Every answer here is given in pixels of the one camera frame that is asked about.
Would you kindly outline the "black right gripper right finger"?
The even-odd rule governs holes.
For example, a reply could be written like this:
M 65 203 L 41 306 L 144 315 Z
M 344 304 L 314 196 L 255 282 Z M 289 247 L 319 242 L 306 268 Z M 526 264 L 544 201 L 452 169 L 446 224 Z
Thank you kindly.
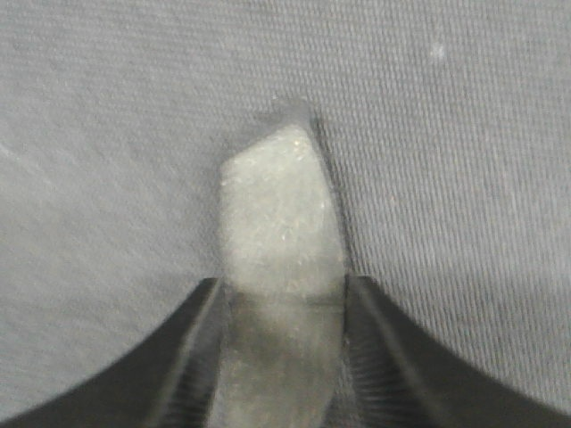
M 366 427 L 568 427 L 570 417 L 443 347 L 368 276 L 347 276 L 352 388 Z

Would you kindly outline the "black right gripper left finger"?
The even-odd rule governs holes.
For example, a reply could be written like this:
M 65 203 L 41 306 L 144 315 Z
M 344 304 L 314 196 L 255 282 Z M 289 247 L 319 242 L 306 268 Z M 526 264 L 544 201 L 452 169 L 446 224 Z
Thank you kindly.
M 204 427 L 219 377 L 226 296 L 203 279 L 144 341 L 3 427 Z

